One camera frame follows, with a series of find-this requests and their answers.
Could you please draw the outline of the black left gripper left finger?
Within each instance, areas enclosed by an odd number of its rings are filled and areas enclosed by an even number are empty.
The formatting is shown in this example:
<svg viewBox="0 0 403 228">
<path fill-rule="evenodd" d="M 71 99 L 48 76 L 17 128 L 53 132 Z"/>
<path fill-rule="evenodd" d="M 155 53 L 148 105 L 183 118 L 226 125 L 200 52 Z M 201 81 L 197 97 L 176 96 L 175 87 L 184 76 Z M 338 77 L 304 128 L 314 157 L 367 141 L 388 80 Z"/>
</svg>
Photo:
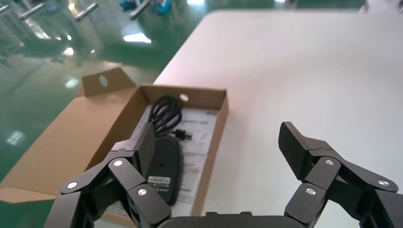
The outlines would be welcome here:
<svg viewBox="0 0 403 228">
<path fill-rule="evenodd" d="M 92 228 L 116 202 L 138 228 L 156 228 L 171 218 L 170 207 L 143 177 L 154 149 L 154 127 L 145 123 L 132 150 L 110 151 L 99 164 L 61 186 L 44 227 Z"/>
</svg>

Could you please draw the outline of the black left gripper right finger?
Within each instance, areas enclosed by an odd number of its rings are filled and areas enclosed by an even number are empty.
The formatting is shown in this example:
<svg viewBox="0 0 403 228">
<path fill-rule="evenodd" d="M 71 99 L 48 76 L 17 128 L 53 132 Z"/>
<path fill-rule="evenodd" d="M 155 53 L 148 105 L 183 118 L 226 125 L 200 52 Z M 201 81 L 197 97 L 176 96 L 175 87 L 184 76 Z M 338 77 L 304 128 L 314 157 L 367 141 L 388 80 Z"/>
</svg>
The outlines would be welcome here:
<svg viewBox="0 0 403 228">
<path fill-rule="evenodd" d="M 403 196 L 392 180 L 347 161 L 327 142 L 304 136 L 291 122 L 281 124 L 278 146 L 301 181 L 285 208 L 286 217 L 312 228 L 332 201 L 362 228 L 402 227 Z"/>
</svg>

